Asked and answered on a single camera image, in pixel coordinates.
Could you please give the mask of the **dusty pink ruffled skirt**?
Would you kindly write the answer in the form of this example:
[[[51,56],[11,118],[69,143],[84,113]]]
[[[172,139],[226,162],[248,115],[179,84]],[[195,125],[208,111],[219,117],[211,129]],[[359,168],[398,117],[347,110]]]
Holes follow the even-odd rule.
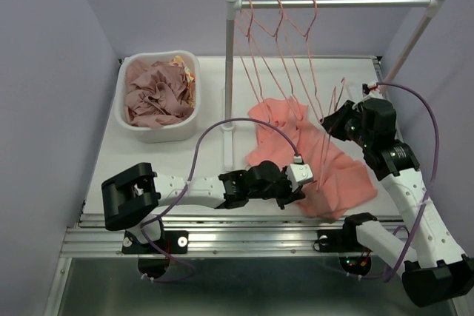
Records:
[[[185,73],[167,62],[134,60],[126,69],[124,114],[128,124],[158,129],[180,124],[193,114],[195,107],[186,102]]]

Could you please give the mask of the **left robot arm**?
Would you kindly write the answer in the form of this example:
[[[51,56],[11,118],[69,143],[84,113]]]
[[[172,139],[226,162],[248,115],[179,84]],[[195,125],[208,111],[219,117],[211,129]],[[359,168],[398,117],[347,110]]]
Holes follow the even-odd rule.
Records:
[[[249,169],[209,178],[181,178],[153,171],[140,163],[101,184],[104,225],[108,231],[125,231],[131,241],[148,252],[164,246],[164,226],[153,210],[166,215],[174,206],[239,209],[251,200],[274,200],[280,209],[304,197],[305,184],[314,180],[309,165],[297,162],[279,168],[271,161]]]

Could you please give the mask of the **floral orange yellow skirt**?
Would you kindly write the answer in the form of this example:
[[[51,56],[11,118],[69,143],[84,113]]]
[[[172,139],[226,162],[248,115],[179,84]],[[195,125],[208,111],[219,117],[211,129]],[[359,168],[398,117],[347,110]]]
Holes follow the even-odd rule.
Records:
[[[186,62],[183,60],[181,56],[175,56],[170,61],[167,62],[168,65],[174,67],[180,67],[183,69],[185,73],[185,78],[187,81],[187,93],[188,98],[186,102],[190,105],[190,107],[194,108],[196,105],[196,77],[191,71],[191,69],[187,66]]]

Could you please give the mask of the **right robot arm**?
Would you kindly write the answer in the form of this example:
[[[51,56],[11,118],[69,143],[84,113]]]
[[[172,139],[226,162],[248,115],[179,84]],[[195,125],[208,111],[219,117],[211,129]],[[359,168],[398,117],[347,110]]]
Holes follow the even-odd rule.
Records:
[[[388,232],[368,212],[350,215],[340,230],[320,233],[322,252],[354,252],[365,247],[401,278],[418,307],[467,295],[473,289],[473,259],[456,242],[430,198],[412,149],[395,136],[396,111],[380,98],[341,108],[322,121],[340,141],[361,147],[367,166],[394,202],[408,230],[406,241]]]

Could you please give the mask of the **coral pink skirt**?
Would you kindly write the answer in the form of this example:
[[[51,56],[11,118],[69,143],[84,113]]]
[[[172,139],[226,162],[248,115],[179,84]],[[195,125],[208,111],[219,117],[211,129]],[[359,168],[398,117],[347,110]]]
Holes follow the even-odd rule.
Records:
[[[335,220],[377,196],[366,165],[352,159],[310,123],[308,106],[293,99],[268,98],[248,115],[279,128],[310,165],[314,182],[304,186],[305,198],[296,202],[303,215]]]

